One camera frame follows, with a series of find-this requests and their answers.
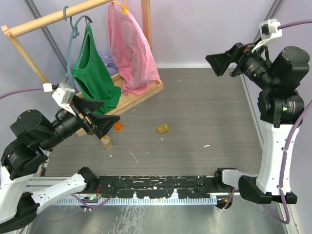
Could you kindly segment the yellow two-compartment pill box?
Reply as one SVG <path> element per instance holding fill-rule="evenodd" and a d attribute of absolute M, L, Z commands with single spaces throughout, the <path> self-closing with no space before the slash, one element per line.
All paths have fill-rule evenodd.
<path fill-rule="evenodd" d="M 170 128 L 169 128 L 169 125 L 167 124 L 167 123 L 164 123 L 164 124 L 162 124 L 162 125 L 159 125 L 159 126 L 157 126 L 157 131 L 160 133 L 160 134 L 162 134 L 162 133 L 164 133 L 164 132 L 167 132 Z"/>

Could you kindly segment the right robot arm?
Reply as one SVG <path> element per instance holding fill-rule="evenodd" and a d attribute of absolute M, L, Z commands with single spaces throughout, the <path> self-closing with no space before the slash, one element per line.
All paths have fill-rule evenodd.
<path fill-rule="evenodd" d="M 308 109 L 297 88 L 309 72 L 309 60 L 309 54 L 296 46 L 285 47 L 271 61 L 267 46 L 256 48 L 242 43 L 224 53 L 206 56 L 217 76 L 235 63 L 231 76 L 243 74 L 261 90 L 257 99 L 263 130 L 260 171 L 249 175 L 235 168 L 218 168 L 214 174 L 216 190 L 237 188 L 243 199 L 257 204 L 297 202 L 289 175 L 293 144 Z"/>

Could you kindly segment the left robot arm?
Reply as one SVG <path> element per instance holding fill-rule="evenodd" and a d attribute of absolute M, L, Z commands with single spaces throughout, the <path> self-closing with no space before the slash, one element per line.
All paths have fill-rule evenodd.
<path fill-rule="evenodd" d="M 118 115 L 99 115 L 103 101 L 74 96 L 68 111 L 58 111 L 49 121 L 38 110 L 27 110 L 11 125 L 16 139 L 4 150 L 0 167 L 0 231 L 7 233 L 30 224 L 38 214 L 69 195 L 93 193 L 98 177 L 88 167 L 70 178 L 37 192 L 27 192 L 28 182 L 48 157 L 46 152 L 79 129 L 98 138 L 105 136 L 120 120 Z"/>

